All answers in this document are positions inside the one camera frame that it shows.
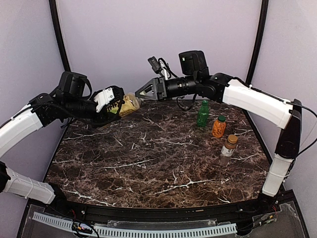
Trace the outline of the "yellow tea bottle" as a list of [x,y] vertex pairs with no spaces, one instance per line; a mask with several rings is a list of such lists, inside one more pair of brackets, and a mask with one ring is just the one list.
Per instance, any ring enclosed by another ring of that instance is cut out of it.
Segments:
[[131,114],[140,109],[141,100],[137,98],[134,93],[128,93],[124,95],[123,100],[124,104],[122,104],[119,112],[120,117],[127,116],[128,114]]

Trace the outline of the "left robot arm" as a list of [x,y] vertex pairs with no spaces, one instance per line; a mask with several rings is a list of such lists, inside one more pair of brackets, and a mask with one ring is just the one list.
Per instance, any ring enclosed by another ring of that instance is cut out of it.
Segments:
[[[36,96],[1,125],[0,154],[3,156],[22,139],[57,119],[75,119],[94,127],[119,120],[119,113],[112,113],[110,107],[121,107],[123,99],[121,87],[110,86],[93,92],[87,76],[65,71],[52,92]],[[23,176],[4,162],[0,164],[0,190],[44,204],[65,198],[57,185]]]

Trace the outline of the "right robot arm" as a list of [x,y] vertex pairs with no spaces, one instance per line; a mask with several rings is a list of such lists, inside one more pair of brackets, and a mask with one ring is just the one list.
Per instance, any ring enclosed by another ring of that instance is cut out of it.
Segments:
[[299,100],[289,101],[270,95],[241,79],[224,73],[210,75],[203,51],[179,54],[183,77],[168,78],[165,69],[155,57],[148,59],[159,77],[151,79],[135,92],[136,97],[161,101],[186,95],[206,97],[247,110],[267,119],[281,129],[262,193],[274,197],[299,155],[302,109]]

